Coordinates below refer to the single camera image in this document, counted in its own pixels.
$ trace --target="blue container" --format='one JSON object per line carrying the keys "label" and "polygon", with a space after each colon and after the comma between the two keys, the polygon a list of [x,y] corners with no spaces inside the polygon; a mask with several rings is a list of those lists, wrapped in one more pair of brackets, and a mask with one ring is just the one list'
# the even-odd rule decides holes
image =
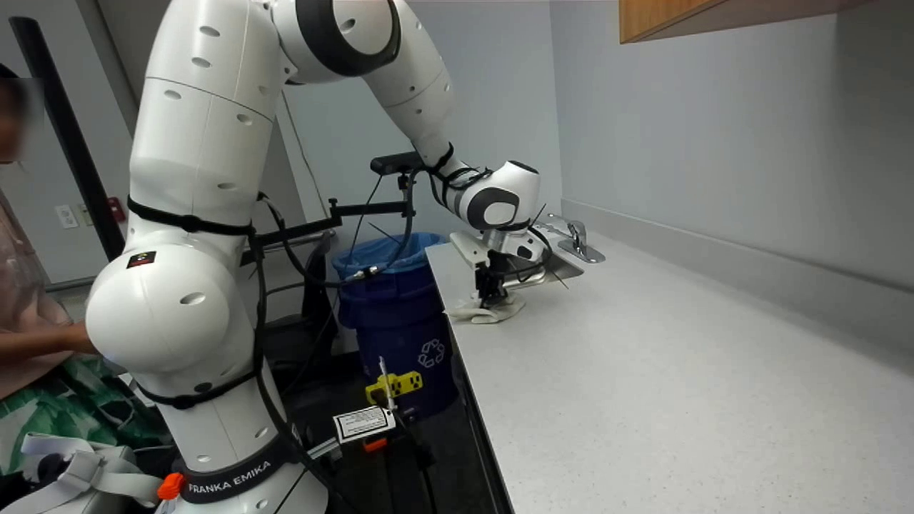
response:
{"label": "blue container", "polygon": [[[427,260],[427,249],[437,242],[443,242],[437,233],[413,233],[393,266],[386,262],[400,237],[364,242],[337,260],[341,323],[357,330],[367,380],[378,380],[381,357],[393,373],[420,370],[424,391],[398,400],[414,416],[428,416],[457,397],[448,323]],[[383,272],[348,279],[373,266],[383,266]]]}

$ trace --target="person's arm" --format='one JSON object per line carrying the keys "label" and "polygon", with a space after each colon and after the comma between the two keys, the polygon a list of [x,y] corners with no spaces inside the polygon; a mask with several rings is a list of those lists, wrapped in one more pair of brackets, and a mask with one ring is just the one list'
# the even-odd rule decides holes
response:
{"label": "person's arm", "polygon": [[0,330],[0,366],[23,363],[43,354],[91,350],[83,323],[74,326],[39,326],[27,330]]}

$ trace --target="white table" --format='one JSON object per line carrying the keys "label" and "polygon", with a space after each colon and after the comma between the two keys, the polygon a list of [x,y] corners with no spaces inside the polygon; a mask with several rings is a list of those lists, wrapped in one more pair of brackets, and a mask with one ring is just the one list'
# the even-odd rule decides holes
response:
{"label": "white table", "polygon": [[[518,514],[913,514],[914,373],[657,257],[453,323]],[[428,252],[443,300],[460,253]]]}

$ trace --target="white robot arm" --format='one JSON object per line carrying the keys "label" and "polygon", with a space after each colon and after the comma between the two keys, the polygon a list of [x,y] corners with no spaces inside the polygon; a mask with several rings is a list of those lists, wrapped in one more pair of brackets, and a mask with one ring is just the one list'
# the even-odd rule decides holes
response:
{"label": "white robot arm", "polygon": [[173,0],[133,149],[126,252],[97,276],[97,350],[156,400],[184,454],[170,510],[324,510],[326,489],[274,457],[237,287],[284,82],[364,76],[437,179],[437,200],[491,252],[537,260],[537,172],[471,169],[443,133],[448,72],[404,0]]}

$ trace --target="person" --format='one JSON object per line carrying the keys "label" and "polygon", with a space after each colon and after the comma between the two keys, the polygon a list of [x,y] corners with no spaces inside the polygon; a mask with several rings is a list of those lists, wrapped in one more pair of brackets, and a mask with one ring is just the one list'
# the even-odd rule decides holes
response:
{"label": "person", "polygon": [[[0,62],[0,169],[20,164],[39,122],[30,86]],[[87,326],[46,293],[46,274],[0,192],[0,509],[34,491],[23,481],[27,433],[173,454],[173,436],[91,350]]]}

